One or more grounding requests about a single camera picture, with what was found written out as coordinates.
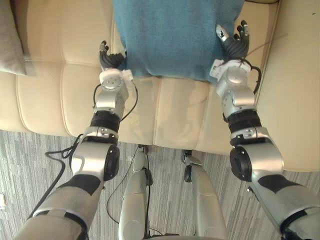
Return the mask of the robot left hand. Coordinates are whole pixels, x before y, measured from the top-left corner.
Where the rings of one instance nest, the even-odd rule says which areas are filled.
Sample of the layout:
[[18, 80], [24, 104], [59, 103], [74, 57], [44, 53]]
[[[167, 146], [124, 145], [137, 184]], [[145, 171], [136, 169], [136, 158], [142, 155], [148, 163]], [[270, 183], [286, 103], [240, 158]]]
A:
[[123, 50], [118, 53], [108, 53], [109, 46], [103, 40], [99, 46], [99, 63], [103, 70], [113, 68], [122, 70], [126, 65], [127, 51]]

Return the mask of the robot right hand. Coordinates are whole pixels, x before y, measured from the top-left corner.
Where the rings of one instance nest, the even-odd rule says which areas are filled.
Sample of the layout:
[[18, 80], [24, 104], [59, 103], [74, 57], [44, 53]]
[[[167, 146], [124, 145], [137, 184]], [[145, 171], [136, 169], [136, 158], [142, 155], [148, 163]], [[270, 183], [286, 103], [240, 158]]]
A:
[[230, 36], [221, 25], [216, 25], [216, 35], [228, 59], [245, 58], [249, 52], [250, 32], [248, 23], [242, 20], [240, 25], [237, 26], [237, 31], [238, 34]]

